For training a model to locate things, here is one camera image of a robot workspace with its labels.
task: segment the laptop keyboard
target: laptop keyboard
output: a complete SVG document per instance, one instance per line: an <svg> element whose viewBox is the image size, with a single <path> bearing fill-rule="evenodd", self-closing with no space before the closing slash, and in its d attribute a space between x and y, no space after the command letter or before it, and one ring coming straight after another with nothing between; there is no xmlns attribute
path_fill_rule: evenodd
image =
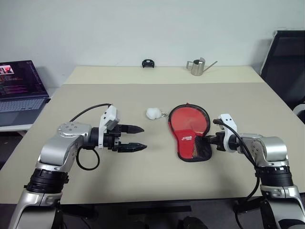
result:
<svg viewBox="0 0 305 229"><path fill-rule="evenodd" d="M0 102L0 112L37 110L43 101L44 99L29 99Z"/></svg>

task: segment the beige table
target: beige table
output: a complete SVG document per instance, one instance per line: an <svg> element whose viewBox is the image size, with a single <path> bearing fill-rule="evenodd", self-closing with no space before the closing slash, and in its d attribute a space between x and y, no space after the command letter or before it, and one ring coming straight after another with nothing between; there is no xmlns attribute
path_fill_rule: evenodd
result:
<svg viewBox="0 0 305 229"><path fill-rule="evenodd" d="M98 77L92 75L93 68L80 69L91 73L83 73L86 81ZM97 69L98 75L105 79L106 73L116 71L115 68ZM226 73L225 69L218 68L221 74ZM164 72L170 74L169 68ZM67 82L77 74L74 72ZM0 171L0 203L17 203L23 185L34 171L42 146L54 135L56 127L99 103L114 103L121 112L122 124L145 129L144 133L136 135L123 134L122 142L140 142L148 147L135 153L99 150L102 162L94 171L81 170L74 163L69 173L70 181L63 190L63 204L231 198L249 194L255 183L254 170L243 155L213 148L213 156L206 162L183 162L177 156L176 142L166 118L151 121L145 117L148 107L169 112L187 102L205 108L211 119L230 113L240 133L282 138L288 148L294 182L301 192L305 192L305 145L300 141L305 139L305 126L253 70L248 68L243 74L247 75L245 77L252 74L256 77L254 81L260 83L237 83L237 80L232 80L234 83L203 83L207 72L198 78L202 82L197 84L64 84ZM103 108L91 110L77 121L98 126L103 111ZM219 128L211 125L209 134L216 131ZM91 151L83 151L80 160L88 167L96 163Z"/></svg>
<svg viewBox="0 0 305 229"><path fill-rule="evenodd" d="M194 76L183 67L92 67L78 66L65 84L181 84L181 83L263 83L250 66L212 67Z"/></svg>

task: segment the white wall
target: white wall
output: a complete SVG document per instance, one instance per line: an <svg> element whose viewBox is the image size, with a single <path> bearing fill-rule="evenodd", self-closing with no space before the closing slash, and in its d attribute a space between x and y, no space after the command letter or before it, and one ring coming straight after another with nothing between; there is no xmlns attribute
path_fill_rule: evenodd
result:
<svg viewBox="0 0 305 229"><path fill-rule="evenodd" d="M304 0L0 0L0 62L33 60L47 87L76 65L256 65Z"/></svg>

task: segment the black clip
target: black clip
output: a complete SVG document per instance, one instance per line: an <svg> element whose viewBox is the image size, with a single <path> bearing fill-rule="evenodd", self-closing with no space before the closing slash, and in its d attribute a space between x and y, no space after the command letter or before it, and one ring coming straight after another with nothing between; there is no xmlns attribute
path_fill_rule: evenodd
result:
<svg viewBox="0 0 305 229"><path fill-rule="evenodd" d="M142 67L143 68L145 68L145 67L154 68L154 61L149 60L149 59L143 60L142 61Z"/></svg>

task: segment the laptop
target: laptop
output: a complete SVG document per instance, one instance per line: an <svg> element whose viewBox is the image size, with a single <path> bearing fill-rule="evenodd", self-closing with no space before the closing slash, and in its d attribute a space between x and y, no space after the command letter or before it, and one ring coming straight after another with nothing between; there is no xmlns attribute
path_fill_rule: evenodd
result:
<svg viewBox="0 0 305 229"><path fill-rule="evenodd" d="M33 124L49 100L32 61L0 63L0 126Z"/></svg>

